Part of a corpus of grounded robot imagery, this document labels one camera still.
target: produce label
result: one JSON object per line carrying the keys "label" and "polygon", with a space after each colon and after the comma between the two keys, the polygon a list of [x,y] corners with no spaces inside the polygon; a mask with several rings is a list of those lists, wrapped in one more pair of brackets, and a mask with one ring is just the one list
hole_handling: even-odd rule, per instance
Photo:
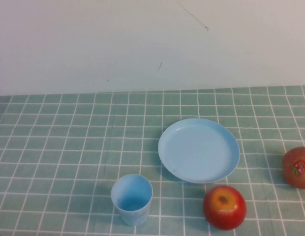
{"label": "produce label", "polygon": [[294,166],[291,167],[295,171],[295,175],[302,175],[305,173],[305,161],[297,161]]}

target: apple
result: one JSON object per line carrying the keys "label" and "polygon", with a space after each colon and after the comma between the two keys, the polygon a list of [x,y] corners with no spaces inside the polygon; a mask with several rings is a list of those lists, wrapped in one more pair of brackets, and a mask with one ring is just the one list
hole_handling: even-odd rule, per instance
{"label": "apple", "polygon": [[215,228],[232,230],[244,221],[246,204],[237,189],[219,185],[206,194],[203,212],[207,221]]}
{"label": "apple", "polygon": [[305,147],[295,147],[288,151],[282,161],[287,183],[305,189]]}

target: white wall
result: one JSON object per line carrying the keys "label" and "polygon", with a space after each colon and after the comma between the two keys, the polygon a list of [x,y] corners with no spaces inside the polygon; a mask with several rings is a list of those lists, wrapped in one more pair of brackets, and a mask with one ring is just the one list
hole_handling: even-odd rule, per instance
{"label": "white wall", "polygon": [[305,0],[0,0],[0,95],[292,84]]}

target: plastic cup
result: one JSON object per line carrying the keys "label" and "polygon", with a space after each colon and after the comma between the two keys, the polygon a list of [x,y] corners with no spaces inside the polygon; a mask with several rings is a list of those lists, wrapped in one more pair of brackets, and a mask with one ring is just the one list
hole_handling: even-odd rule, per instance
{"label": "plastic cup", "polygon": [[140,225],[147,220],[153,197],[153,187],[141,175],[125,175],[116,181],[111,199],[122,220],[128,225]]}

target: light blue plate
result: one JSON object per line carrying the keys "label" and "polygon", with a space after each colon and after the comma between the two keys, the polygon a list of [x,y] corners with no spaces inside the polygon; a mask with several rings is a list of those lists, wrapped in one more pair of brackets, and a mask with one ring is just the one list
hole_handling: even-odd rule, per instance
{"label": "light blue plate", "polygon": [[233,172],[240,159],[236,138],[208,119],[184,119],[160,137],[159,157],[176,177],[192,183],[212,183]]}

